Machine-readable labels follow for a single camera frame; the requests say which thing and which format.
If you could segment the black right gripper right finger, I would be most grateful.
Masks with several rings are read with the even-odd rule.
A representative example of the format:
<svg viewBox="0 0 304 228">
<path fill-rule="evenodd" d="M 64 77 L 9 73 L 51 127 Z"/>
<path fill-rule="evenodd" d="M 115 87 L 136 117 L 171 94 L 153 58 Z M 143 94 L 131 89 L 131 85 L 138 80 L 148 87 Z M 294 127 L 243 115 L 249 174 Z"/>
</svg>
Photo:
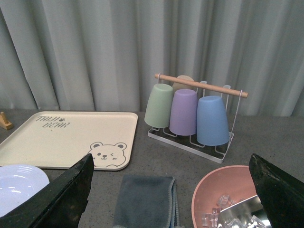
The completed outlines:
<svg viewBox="0 0 304 228">
<path fill-rule="evenodd" d="M 255 153 L 249 171 L 271 226 L 302 228 L 304 183 Z"/>
</svg>

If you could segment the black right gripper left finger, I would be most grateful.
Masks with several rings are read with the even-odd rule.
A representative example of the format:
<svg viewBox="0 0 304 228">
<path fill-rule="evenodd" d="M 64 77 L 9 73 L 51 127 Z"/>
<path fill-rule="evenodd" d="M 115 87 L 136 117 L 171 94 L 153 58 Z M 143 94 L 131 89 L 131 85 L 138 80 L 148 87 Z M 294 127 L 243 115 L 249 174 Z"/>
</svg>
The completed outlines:
<svg viewBox="0 0 304 228">
<path fill-rule="evenodd" d="M 87 154 L 26 202 L 1 217 L 2 228 L 76 228 L 88 204 L 94 172 Z"/>
</svg>

